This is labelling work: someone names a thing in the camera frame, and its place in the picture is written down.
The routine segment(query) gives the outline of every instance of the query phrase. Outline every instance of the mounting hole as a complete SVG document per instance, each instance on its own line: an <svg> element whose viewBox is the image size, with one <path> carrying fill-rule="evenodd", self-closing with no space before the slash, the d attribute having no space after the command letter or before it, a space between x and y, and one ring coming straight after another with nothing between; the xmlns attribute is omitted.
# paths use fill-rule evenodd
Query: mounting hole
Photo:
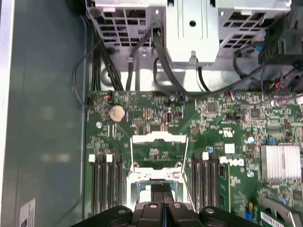
<svg viewBox="0 0 303 227"><path fill-rule="evenodd" d="M246 53L254 53L255 49L249 49L246 51Z"/></svg>
<svg viewBox="0 0 303 227"><path fill-rule="evenodd" d="M189 22L189 25L190 25L191 27L195 27L195 26L196 26L196 22L195 22L194 20L191 20L191 21Z"/></svg>

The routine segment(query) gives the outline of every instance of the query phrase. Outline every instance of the heatsink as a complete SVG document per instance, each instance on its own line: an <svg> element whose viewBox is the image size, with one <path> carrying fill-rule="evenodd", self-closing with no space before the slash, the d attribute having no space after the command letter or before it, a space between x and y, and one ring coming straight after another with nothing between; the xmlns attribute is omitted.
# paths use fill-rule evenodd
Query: heatsink
<svg viewBox="0 0 303 227"><path fill-rule="evenodd" d="M302 179L299 146L261 146L262 179L266 182Z"/></svg>

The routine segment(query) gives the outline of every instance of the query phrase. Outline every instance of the blue connector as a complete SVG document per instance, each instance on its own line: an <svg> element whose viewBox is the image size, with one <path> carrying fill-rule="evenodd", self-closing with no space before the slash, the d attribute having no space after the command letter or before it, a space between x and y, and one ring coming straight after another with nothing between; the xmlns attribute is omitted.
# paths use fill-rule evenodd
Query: blue connector
<svg viewBox="0 0 303 227"><path fill-rule="evenodd" d="M252 222L252 214L248 210L245 211L244 218Z"/></svg>
<svg viewBox="0 0 303 227"><path fill-rule="evenodd" d="M269 145L275 145L276 144L276 140L275 139L269 139L267 143Z"/></svg>
<svg viewBox="0 0 303 227"><path fill-rule="evenodd" d="M256 50L259 51L259 52L262 51L263 50L263 46L256 46Z"/></svg>

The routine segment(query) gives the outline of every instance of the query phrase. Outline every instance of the wire bundle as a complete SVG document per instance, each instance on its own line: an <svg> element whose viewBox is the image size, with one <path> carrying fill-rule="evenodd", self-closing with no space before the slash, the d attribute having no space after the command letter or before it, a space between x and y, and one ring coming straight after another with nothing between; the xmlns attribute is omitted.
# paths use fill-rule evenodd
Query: wire bundle
<svg viewBox="0 0 303 227"><path fill-rule="evenodd" d="M132 49L129 58L128 58L128 77L126 82L125 90L129 91L132 85L133 73L134 73L134 55L136 54L137 50L146 43L151 38L152 31L149 30L145 36L139 41L139 43Z"/></svg>
<svg viewBox="0 0 303 227"><path fill-rule="evenodd" d="M219 93L222 93L222 92L228 92L228 91L231 91L233 89L235 89L237 86L243 84L245 81L253 78L253 76L255 76L257 73L261 72L265 66L264 65L261 65L260 67L258 67L257 69L253 70L250 74L248 74L246 77L244 77L243 79L231 84L231 85L228 85L226 87L223 87L219 90L216 90L216 91L211 91L211 92L203 92L203 93L200 93L200 94L191 94L189 92L187 92L183 86L178 82L178 80L176 79L176 77L173 75L170 67L169 67L169 62L166 58L166 55L165 55L165 51L164 51L164 48L162 46L162 43L161 43L161 39L160 39L160 36L158 33L154 33L153 34L153 41L154 41L154 46L157 50L157 53L158 53L158 57L159 57L159 60L160 60L160 63L166 73L166 75L168 76L169 80L171 81L171 83L177 88L177 90L181 93L183 93L184 95L186 95L188 98L193 98L193 99L199 99L199 98L207 98L207 97L211 97L213 95L217 95Z"/></svg>
<svg viewBox="0 0 303 227"><path fill-rule="evenodd" d="M81 98L81 95L79 93L79 89L77 86L77 70L81 63L91 54L93 55L93 68L92 68L92 90L101 90L101 83L100 83L100 74L101 74L101 58L103 59L103 62L105 64L105 67L108 71L108 76L112 82L112 85L115 90L121 90L123 91L123 85L121 83L121 79L119 77L119 73L110 59L106 47L104 46L103 40L99 38L97 31L93 30L94 35L94 45L92 48L86 52L86 54L78 61L78 63L75 65L72 71L72 83L73 88L76 94L76 97L80 104L87 109L94 109L98 107L102 101L94 104L94 105L88 105L86 102Z"/></svg>

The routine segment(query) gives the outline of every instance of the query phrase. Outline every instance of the metal bracket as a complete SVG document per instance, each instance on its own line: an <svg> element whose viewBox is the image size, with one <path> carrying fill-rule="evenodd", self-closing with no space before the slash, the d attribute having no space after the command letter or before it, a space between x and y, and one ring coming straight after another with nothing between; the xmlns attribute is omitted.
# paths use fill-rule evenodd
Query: metal bracket
<svg viewBox="0 0 303 227"><path fill-rule="evenodd" d="M259 198L259 204L265 208L270 208L271 215L276 216L277 213L281 215L284 222L291 227L303 227L300 214L277 201L271 200L269 198L261 197Z"/></svg>
<svg viewBox="0 0 303 227"><path fill-rule="evenodd" d="M131 159L132 159L132 171L134 171L134 149L133 149L133 143L151 143L155 140L164 140L165 142L179 142L179 143L185 143L185 152L184 152L184 160L183 165L181 169L181 173L184 173L184 166L185 166L185 160L187 155L187 149L188 149L188 136L187 135L173 135L169 133L168 131L153 131L151 133L148 133L147 135L133 135L130 139L131 144Z"/></svg>

